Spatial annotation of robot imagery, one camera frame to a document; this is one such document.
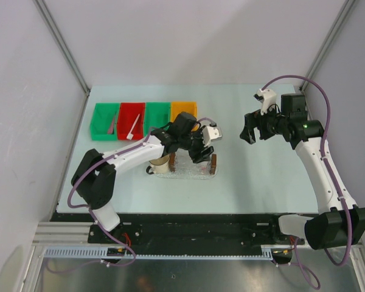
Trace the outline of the clear holder with brown ends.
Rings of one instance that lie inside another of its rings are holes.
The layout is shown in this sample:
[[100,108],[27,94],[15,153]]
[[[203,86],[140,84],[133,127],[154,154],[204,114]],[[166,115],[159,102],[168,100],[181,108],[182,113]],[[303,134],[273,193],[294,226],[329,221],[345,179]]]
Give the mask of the clear holder with brown ends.
[[202,172],[200,166],[203,162],[195,164],[192,162],[190,156],[188,155],[188,152],[177,151],[176,153],[170,155],[169,169],[172,173],[179,176],[215,175],[217,171],[217,155],[212,154],[210,161],[207,162],[210,163],[210,170],[209,172]]

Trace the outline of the cream enamel mug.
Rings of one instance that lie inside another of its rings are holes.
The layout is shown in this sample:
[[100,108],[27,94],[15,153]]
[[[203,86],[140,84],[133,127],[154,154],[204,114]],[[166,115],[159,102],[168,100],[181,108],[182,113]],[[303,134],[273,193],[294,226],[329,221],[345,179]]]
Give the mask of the cream enamel mug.
[[159,159],[153,159],[149,161],[149,166],[146,168],[148,175],[153,174],[165,174],[170,171],[169,169],[170,156],[164,156]]

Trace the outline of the white pink toothbrush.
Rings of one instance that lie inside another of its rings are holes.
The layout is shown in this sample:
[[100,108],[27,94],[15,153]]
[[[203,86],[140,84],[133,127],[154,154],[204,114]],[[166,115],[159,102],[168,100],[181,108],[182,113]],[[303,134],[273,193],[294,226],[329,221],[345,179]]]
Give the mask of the white pink toothbrush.
[[129,141],[131,141],[131,140],[133,140],[133,139],[134,139],[134,131],[135,131],[135,129],[136,129],[136,127],[137,127],[138,123],[140,122],[140,119],[141,119],[141,114],[138,114],[138,115],[136,116],[136,118],[135,118],[135,120],[134,120],[134,122],[133,122],[133,124],[132,124],[132,126],[131,126],[131,128],[130,128],[130,130],[129,130],[129,132],[128,132],[128,134],[127,134],[127,139],[128,139]]

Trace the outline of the pink toothpaste tube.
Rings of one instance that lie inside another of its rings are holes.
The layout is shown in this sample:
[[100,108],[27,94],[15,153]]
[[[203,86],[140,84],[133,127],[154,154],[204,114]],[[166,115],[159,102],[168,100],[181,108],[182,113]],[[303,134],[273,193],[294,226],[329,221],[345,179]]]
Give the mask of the pink toothpaste tube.
[[107,134],[112,135],[115,133],[117,118],[118,118],[118,113],[115,113],[115,115],[113,116],[113,119],[111,121],[111,124],[109,126],[109,129],[107,131]]

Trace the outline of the white toothpaste tube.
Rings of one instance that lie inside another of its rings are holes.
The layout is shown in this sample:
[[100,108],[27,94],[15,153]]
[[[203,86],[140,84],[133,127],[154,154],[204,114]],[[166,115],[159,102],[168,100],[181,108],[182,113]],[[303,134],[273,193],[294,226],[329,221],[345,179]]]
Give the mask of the white toothpaste tube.
[[202,163],[200,166],[200,169],[202,172],[209,172],[210,170],[210,163],[206,162],[206,163]]

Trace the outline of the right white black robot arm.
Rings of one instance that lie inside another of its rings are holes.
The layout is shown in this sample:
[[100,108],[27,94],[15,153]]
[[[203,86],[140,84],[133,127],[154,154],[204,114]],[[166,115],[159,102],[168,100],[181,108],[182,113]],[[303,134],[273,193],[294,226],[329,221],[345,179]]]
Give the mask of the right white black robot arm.
[[284,94],[280,105],[271,89],[260,89],[254,97],[261,108],[245,114],[240,138],[254,144],[258,130],[261,140],[280,135],[290,143],[308,173],[319,213],[316,217],[281,215],[269,227],[269,239],[282,244],[292,235],[315,250],[357,244],[365,231],[365,207],[357,206],[341,181],[329,145],[322,139],[322,124],[308,119],[305,96]]

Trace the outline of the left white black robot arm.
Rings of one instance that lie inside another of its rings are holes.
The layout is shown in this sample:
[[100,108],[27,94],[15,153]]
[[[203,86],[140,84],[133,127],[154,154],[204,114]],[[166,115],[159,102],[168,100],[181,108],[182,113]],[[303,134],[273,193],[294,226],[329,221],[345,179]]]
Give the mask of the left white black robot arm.
[[88,150],[71,179],[69,194],[78,193],[85,201],[83,207],[102,228],[100,234],[107,242],[118,242],[122,228],[111,203],[116,176],[179,149],[188,152],[194,164],[210,161],[214,152],[211,143],[221,137],[213,120],[203,125],[195,116],[181,112],[174,121],[160,128],[151,127],[146,137],[124,148],[104,153]]

